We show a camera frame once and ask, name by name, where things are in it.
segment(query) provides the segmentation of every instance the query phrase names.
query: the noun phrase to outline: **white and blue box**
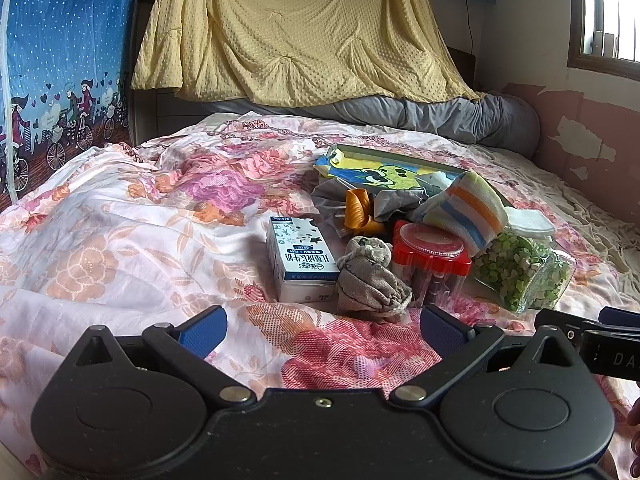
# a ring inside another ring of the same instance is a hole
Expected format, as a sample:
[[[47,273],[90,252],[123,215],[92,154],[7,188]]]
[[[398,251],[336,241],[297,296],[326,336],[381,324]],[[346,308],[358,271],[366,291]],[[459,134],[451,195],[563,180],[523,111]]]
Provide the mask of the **white and blue box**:
[[[272,216],[267,248],[281,303],[331,299],[340,271],[313,219]]]

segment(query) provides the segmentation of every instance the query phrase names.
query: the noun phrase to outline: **floral blanket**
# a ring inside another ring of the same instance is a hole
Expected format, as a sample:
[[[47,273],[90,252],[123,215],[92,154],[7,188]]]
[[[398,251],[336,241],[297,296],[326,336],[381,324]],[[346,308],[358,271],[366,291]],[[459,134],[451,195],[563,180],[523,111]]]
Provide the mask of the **floral blanket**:
[[[604,305],[640,310],[638,231],[520,156],[388,128],[228,119],[212,116],[135,149],[92,148],[0,216],[0,440],[34,473],[44,462],[31,410],[91,324],[139,334],[222,304],[228,335],[207,360],[258,394],[270,386],[389,392],[438,361],[417,312],[375,324],[276,303],[269,216],[317,213],[312,166],[334,142],[477,171],[517,207],[544,212],[577,259],[562,310],[592,318]],[[482,298],[460,299],[453,314],[518,332],[532,326],[532,314],[516,318]],[[624,421],[638,388],[599,380],[616,410],[611,450],[627,478]]]

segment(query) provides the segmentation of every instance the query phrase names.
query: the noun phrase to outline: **wooden window frame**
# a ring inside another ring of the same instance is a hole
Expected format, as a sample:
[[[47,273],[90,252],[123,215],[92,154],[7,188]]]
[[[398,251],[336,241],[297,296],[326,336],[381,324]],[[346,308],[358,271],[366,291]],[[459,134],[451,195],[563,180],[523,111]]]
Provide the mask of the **wooden window frame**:
[[[593,72],[617,75],[640,81],[640,62],[612,57],[585,54],[584,49],[584,0],[571,0],[571,30],[567,66]]]

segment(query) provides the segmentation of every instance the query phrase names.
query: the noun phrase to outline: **gray bedding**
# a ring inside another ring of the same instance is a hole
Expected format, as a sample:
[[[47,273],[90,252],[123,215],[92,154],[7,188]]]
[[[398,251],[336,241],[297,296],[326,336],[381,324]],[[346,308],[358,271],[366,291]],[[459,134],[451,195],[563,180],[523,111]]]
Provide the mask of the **gray bedding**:
[[[249,99],[202,103],[209,112],[297,115],[351,124],[376,124],[438,134],[465,144],[504,148],[531,158],[540,138],[540,120],[522,99],[487,94],[478,101],[458,97],[445,103],[415,103],[407,99],[367,96],[330,105],[282,108]]]

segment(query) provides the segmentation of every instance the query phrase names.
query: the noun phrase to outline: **silver bolt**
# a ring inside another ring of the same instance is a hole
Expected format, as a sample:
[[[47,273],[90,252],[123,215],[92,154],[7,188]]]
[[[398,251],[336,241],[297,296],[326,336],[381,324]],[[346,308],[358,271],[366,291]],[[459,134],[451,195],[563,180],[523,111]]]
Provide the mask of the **silver bolt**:
[[[334,405],[331,399],[316,399],[314,402],[318,408],[330,408]]]
[[[396,397],[398,399],[406,400],[407,402],[418,402],[424,400],[427,397],[427,392],[420,386],[400,386],[396,388]]]
[[[226,402],[245,402],[251,399],[251,390],[244,386],[227,386],[220,390],[219,395]]]

